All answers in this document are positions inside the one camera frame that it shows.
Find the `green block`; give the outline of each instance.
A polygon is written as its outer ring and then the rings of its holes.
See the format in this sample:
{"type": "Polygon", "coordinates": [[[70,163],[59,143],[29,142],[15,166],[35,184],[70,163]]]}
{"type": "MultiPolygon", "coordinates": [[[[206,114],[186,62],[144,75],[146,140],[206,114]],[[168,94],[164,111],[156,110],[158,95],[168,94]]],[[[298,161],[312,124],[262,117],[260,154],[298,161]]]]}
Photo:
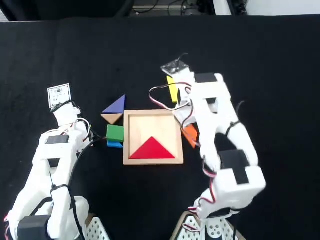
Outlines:
{"type": "Polygon", "coordinates": [[[106,126],[106,139],[113,142],[124,142],[125,130],[123,126],[109,124],[106,126]]]}

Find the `red tangram piece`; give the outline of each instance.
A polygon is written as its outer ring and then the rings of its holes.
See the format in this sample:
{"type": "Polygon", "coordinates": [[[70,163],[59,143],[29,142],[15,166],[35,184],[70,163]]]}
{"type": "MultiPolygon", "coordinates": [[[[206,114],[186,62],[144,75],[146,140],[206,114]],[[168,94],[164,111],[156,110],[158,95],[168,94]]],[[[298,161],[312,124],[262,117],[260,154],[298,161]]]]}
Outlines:
{"type": "Polygon", "coordinates": [[[129,159],[175,159],[175,157],[152,136],[129,159]]]}

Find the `wooden puzzle board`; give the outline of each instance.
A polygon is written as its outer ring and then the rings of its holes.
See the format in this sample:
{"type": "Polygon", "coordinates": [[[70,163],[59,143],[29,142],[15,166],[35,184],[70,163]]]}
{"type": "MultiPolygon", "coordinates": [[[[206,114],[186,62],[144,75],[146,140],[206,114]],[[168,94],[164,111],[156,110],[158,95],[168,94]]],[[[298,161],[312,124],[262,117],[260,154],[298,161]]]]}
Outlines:
{"type": "Polygon", "coordinates": [[[168,110],[124,111],[124,165],[183,164],[181,129],[178,121],[168,110]],[[150,137],[154,137],[175,158],[129,159],[150,137]]]}

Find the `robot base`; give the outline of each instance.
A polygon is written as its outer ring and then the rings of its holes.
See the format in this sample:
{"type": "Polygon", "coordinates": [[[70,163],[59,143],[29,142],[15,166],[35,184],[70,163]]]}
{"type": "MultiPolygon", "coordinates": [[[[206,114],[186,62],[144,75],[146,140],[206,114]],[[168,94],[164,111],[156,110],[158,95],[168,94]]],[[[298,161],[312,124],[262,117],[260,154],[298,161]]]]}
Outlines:
{"type": "MultiPolygon", "coordinates": [[[[181,215],[170,240],[233,240],[234,228],[224,217],[208,219],[204,229],[206,232],[203,232],[202,239],[199,232],[187,231],[183,228],[183,224],[188,224],[200,230],[200,225],[194,215],[185,211],[181,215]]],[[[246,240],[238,231],[235,239],[246,240]]]]}
{"type": "Polygon", "coordinates": [[[86,240],[110,240],[100,218],[94,217],[86,229],[86,240]]]}

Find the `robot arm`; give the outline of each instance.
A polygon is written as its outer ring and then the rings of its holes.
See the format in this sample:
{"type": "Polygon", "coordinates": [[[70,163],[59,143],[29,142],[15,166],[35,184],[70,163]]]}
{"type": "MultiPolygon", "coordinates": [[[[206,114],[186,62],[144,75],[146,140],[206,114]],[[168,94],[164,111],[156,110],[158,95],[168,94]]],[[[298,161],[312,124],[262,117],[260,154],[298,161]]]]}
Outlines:
{"type": "MultiPolygon", "coordinates": [[[[90,126],[78,114],[80,110],[71,103],[62,106],[54,112],[60,127],[41,135],[27,182],[7,217],[14,240],[70,240],[79,235],[68,187],[53,190],[53,184],[69,184],[77,153],[92,141],[90,126]]],[[[75,205],[85,235],[89,205],[80,196],[75,197],[75,205]]]]}
{"type": "Polygon", "coordinates": [[[173,114],[181,124],[184,123],[183,127],[197,123],[200,156],[212,173],[208,174],[209,188],[194,202],[192,212],[204,222],[225,209],[229,210],[224,215],[230,217],[236,210],[247,207],[265,188],[266,181],[249,134],[231,103],[223,76],[215,74],[212,79],[197,82],[195,74],[179,59],[161,68],[175,83],[190,85],[190,90],[186,91],[185,86],[177,84],[180,102],[173,114]],[[188,102],[189,106],[179,108],[188,102]],[[215,146],[217,133],[228,137],[236,150],[218,152],[215,146]]]}

